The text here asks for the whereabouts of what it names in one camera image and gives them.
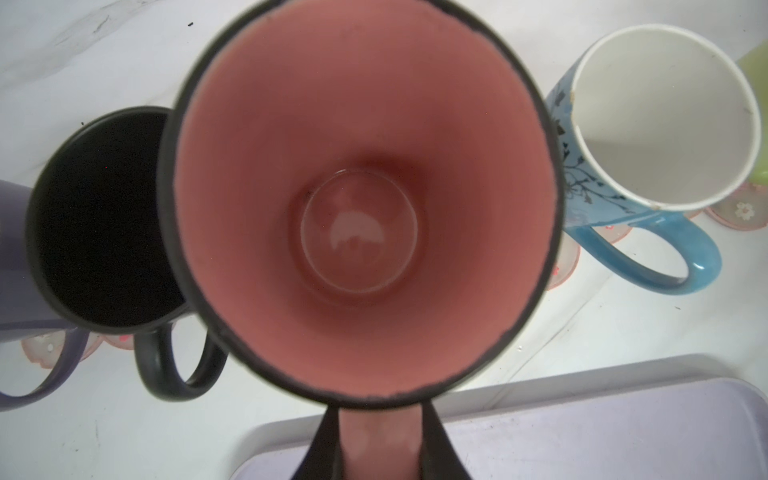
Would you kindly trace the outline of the pink mug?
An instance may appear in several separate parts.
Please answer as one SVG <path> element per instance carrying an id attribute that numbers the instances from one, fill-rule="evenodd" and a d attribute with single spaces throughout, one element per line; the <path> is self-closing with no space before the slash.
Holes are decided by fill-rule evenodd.
<path id="1" fill-rule="evenodd" d="M 493 361 L 551 276 L 554 125 L 451 1 L 263 1 L 161 143 L 162 237 L 219 344 L 339 410 L 343 479 L 422 479 L 423 402 Z"/>

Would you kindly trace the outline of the cream mug purple handle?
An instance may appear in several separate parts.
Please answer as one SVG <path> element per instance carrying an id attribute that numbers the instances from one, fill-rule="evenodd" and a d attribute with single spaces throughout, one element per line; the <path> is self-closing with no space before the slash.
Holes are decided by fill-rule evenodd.
<path id="1" fill-rule="evenodd" d="M 1 394 L 3 412 L 25 407 L 52 394 L 70 377 L 86 350 L 89 332 L 56 314 L 32 278 L 26 257 L 25 215 L 31 189 L 1 183 L 1 342 L 26 340 L 62 332 L 64 344 L 57 363 L 33 391 Z"/>

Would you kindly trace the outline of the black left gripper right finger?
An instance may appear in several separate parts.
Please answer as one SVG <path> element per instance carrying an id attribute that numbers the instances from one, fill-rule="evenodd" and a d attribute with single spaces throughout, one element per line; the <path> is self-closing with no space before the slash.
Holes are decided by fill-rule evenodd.
<path id="1" fill-rule="evenodd" d="M 431 402 L 423 402 L 423 441 L 420 454 L 423 480 L 470 480 Z"/>

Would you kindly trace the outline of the black mug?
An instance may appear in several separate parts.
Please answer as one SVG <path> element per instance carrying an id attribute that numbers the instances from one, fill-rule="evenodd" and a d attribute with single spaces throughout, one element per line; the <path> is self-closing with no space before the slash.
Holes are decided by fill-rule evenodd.
<path id="1" fill-rule="evenodd" d="M 207 336 L 183 377 L 172 343 L 190 313 L 169 264 L 156 198 L 170 110 L 137 106 L 82 126 L 51 156 L 31 193 L 25 243 L 32 277 L 65 319 L 99 334 L 129 335 L 145 388 L 165 401 L 207 393 L 228 355 Z"/>

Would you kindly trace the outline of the white mug blue handle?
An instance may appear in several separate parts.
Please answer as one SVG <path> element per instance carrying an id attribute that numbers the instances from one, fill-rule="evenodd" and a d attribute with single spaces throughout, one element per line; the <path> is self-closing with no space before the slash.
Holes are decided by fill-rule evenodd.
<path id="1" fill-rule="evenodd" d="M 591 45 L 547 95 L 565 181 L 564 230 L 687 213 L 753 170 L 761 117 L 720 48 L 671 25 L 624 28 Z"/>

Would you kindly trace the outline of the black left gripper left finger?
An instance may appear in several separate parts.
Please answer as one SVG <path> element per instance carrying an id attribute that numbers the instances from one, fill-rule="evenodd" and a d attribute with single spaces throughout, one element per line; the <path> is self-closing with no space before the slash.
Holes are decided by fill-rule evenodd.
<path id="1" fill-rule="evenodd" d="M 339 410 L 329 407 L 291 477 L 292 480 L 342 480 L 344 473 L 340 446 Z"/>

